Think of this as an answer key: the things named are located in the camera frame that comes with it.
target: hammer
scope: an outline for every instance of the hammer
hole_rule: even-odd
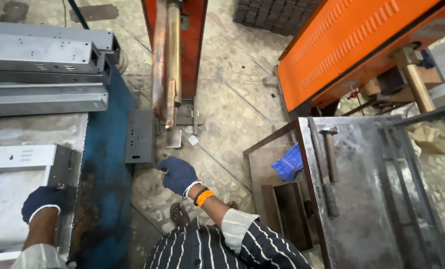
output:
[[[337,162],[335,159],[335,148],[333,135],[339,133],[338,127],[324,128],[321,130],[321,134],[325,138],[325,148],[327,151],[327,162],[329,163],[329,180],[331,182],[339,181],[339,173],[337,172]]]

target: hammer head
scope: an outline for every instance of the hammer head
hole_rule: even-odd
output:
[[[339,133],[339,127],[332,127],[332,128],[324,128],[321,130],[321,134],[323,135],[336,135]]]

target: blue plastic bag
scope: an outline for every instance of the blue plastic bag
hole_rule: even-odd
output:
[[[272,168],[284,181],[293,180],[297,171],[303,169],[302,157],[300,156],[299,143],[297,142],[279,160],[273,162]]]

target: hand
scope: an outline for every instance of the hand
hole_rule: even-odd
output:
[[[65,190],[56,190],[54,187],[38,187],[38,189],[30,193],[23,203],[23,221],[28,224],[34,215],[45,207],[55,207],[58,209],[58,214],[60,214],[65,202],[65,195]]]
[[[188,162],[169,156],[155,166],[156,169],[167,172],[163,178],[163,186],[179,195],[186,194],[188,187],[200,183],[194,167]]]

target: orange wristband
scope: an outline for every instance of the orange wristband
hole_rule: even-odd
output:
[[[201,193],[201,194],[199,195],[198,199],[196,200],[196,204],[197,204],[199,207],[202,207],[202,204],[204,204],[204,201],[206,201],[206,199],[207,199],[208,197],[210,197],[210,196],[214,196],[214,193],[211,192],[210,190],[207,190],[207,191]]]

